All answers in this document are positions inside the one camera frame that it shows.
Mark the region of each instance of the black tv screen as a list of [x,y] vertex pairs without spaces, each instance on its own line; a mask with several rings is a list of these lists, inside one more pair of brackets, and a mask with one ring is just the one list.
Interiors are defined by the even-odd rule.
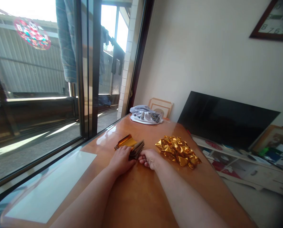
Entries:
[[191,91],[179,117],[191,134],[239,149],[248,149],[280,114]]

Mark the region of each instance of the white wall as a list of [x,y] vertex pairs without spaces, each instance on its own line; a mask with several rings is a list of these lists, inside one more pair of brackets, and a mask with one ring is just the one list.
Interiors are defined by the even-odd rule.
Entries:
[[283,42],[250,39],[271,0],[155,0],[134,105],[174,103],[190,91],[280,111]]

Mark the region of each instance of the white paper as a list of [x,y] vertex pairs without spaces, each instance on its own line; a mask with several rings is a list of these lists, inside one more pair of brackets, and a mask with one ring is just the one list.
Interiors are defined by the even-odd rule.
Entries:
[[266,160],[258,157],[258,156],[253,156],[253,155],[250,155],[252,156],[256,161],[260,162],[260,163],[263,163],[263,164],[266,164],[266,165],[271,165],[269,162],[267,162]]
[[47,223],[96,156],[78,151],[62,162],[6,216]]

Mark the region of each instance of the sliding glass door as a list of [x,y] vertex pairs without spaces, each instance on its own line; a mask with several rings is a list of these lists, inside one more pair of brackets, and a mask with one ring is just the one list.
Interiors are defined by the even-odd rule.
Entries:
[[126,115],[146,0],[0,0],[0,187]]

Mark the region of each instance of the colorful window decal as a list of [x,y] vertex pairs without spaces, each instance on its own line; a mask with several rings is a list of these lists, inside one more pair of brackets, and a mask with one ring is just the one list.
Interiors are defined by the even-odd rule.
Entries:
[[46,31],[31,19],[17,18],[14,25],[18,34],[34,48],[39,50],[50,48],[50,39]]

